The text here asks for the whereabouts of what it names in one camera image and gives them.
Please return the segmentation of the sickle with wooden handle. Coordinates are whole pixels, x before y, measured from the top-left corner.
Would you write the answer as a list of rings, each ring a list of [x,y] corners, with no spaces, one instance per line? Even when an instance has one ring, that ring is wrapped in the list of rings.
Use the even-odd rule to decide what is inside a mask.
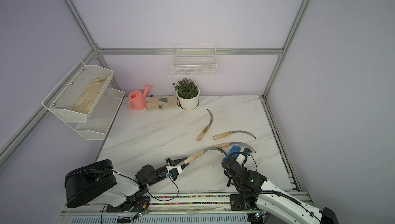
[[[207,109],[209,115],[210,115],[210,121],[209,124],[203,129],[203,131],[198,135],[198,137],[196,138],[196,140],[199,142],[203,139],[203,137],[205,136],[205,134],[208,132],[209,128],[211,127],[213,120],[214,120],[214,116],[213,113]]]
[[[213,145],[213,147],[217,147],[220,149],[225,148],[225,147],[230,147],[230,146],[249,148],[252,152],[254,152],[254,153],[256,152],[252,146],[248,145],[247,143],[242,143],[242,142],[221,143],[221,144]]]
[[[209,148],[207,148],[207,149],[204,149],[204,150],[202,150],[202,151],[200,151],[200,152],[197,152],[196,154],[194,154],[194,155],[188,157],[187,159],[185,159],[185,160],[183,161],[183,164],[191,163],[193,160],[195,160],[195,159],[197,159],[198,157],[204,155],[204,154],[205,154],[206,152],[208,152],[208,151],[217,151],[217,152],[221,152],[222,154],[224,154],[224,155],[227,156],[227,153],[226,153],[223,149],[221,149],[221,148],[219,148],[219,147],[212,146],[212,147],[209,147]]]
[[[245,131],[245,130],[234,130],[234,131],[227,131],[227,132],[224,132],[224,133],[220,133],[220,134],[214,135],[214,136],[213,136],[213,139],[214,139],[214,140],[218,140],[218,139],[221,139],[221,138],[230,136],[230,135],[232,135],[232,134],[234,134],[234,133],[248,134],[248,135],[250,135],[251,137],[253,137],[254,139],[257,138],[257,137],[256,137],[255,135],[253,135],[251,132],[248,132],[248,131]]]

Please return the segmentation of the blue fluffy rag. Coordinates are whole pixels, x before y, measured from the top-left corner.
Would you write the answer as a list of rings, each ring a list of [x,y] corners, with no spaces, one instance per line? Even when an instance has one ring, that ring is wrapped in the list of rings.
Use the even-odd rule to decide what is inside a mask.
[[[241,152],[241,147],[234,145],[228,152],[228,155],[223,159],[223,163],[225,162],[225,160],[229,157],[230,154],[236,153],[236,152]],[[239,154],[234,154],[231,156],[232,158],[234,158],[235,160],[238,159]]]

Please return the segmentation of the sickle with wooden handle middle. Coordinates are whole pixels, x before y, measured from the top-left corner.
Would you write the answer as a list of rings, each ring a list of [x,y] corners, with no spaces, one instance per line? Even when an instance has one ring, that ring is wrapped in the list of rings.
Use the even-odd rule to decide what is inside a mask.
[[[225,147],[230,147],[230,146],[249,148],[252,152],[254,152],[254,153],[256,152],[252,146],[248,145],[247,143],[242,143],[242,142],[221,143],[221,144],[213,145],[213,147],[217,147],[220,149],[225,148]]]

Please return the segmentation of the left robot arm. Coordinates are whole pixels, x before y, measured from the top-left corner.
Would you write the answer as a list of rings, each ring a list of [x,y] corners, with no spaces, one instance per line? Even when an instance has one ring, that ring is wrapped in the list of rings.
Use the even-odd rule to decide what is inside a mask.
[[[103,203],[124,207],[148,193],[149,186],[167,178],[175,181],[189,164],[188,158],[167,158],[165,166],[155,169],[145,165],[134,178],[116,171],[109,159],[75,169],[65,176],[66,206],[77,208],[88,203]]]

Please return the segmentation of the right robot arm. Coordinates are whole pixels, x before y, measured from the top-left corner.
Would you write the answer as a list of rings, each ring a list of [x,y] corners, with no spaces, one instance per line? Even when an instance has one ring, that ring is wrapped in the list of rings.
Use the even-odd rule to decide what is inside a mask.
[[[227,156],[222,166],[239,195],[248,207],[267,211],[287,224],[338,224],[339,221],[328,207],[319,209],[304,203],[275,186],[262,174],[248,170],[234,154]]]

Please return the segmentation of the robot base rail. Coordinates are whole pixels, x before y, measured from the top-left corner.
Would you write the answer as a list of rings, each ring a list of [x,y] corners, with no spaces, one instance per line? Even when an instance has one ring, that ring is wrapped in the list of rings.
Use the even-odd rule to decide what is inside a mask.
[[[265,216],[259,210],[232,210],[230,193],[180,194],[171,200],[170,194],[153,194],[142,216],[133,220],[136,212],[110,213],[107,206],[86,204],[70,209],[64,207],[59,224],[244,224],[249,214]]]

